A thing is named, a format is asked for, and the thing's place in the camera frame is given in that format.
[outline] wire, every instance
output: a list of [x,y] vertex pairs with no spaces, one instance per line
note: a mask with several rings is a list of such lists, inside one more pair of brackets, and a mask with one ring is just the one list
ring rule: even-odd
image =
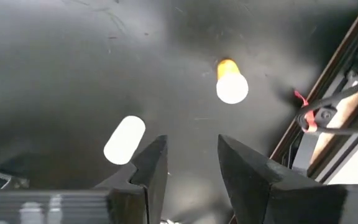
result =
[[[306,130],[308,129],[308,123],[306,122],[305,115],[309,111],[317,110],[318,108],[321,108],[323,106],[331,105],[334,102],[341,101],[353,94],[356,94],[358,92],[358,84],[354,85],[340,93],[337,93],[335,95],[332,95],[330,97],[314,101],[310,103],[307,106],[304,106],[299,110],[299,112],[295,116],[296,122],[299,124],[299,126]],[[319,133],[332,133],[332,134],[356,134],[358,133],[358,127],[355,128],[327,128],[327,127],[321,127],[318,126],[316,129],[316,132]]]

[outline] white ball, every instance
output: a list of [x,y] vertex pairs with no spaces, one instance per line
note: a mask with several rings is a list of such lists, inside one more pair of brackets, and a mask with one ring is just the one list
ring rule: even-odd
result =
[[238,73],[225,74],[216,84],[216,93],[225,103],[240,103],[248,94],[247,80]]
[[113,164],[127,164],[134,155],[146,130],[144,122],[136,116],[127,116],[118,124],[104,146],[104,156]]

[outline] gray surface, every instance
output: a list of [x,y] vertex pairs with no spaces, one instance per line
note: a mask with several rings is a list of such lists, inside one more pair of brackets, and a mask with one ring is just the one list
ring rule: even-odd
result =
[[[0,0],[0,168],[91,187],[116,170],[103,146],[134,114],[142,147],[168,135],[164,217],[221,223],[218,134],[270,153],[291,88],[307,95],[357,14],[358,0]],[[223,57],[249,82],[238,105],[216,96]]]

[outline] red zip tie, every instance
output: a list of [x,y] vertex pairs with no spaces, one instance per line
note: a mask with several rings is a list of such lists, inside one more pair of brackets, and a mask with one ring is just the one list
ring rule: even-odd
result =
[[[295,93],[295,96],[298,97],[299,99],[303,100],[303,106],[308,106],[309,105],[309,102],[298,92],[298,91],[294,91]],[[313,111],[309,111],[305,114],[305,119],[306,119],[306,122],[308,123],[308,129],[304,129],[302,128],[302,130],[306,133],[314,133],[317,131],[317,124],[316,124],[316,121],[314,120],[314,114],[313,114]]]

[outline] cable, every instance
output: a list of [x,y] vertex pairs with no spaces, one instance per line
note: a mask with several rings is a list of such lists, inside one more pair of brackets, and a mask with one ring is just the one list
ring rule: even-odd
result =
[[[299,124],[299,126],[302,129],[308,129],[308,123],[306,122],[305,115],[309,111],[317,110],[318,108],[321,108],[323,106],[331,105],[334,102],[341,101],[353,94],[356,94],[358,92],[358,84],[354,85],[340,93],[337,93],[335,95],[332,95],[330,97],[314,101],[310,103],[307,106],[304,106],[299,110],[299,112],[295,116],[296,122]],[[327,128],[327,127],[321,127],[318,126],[316,129],[316,132],[319,133],[332,133],[332,134],[355,134],[358,133],[358,127],[356,128]]]

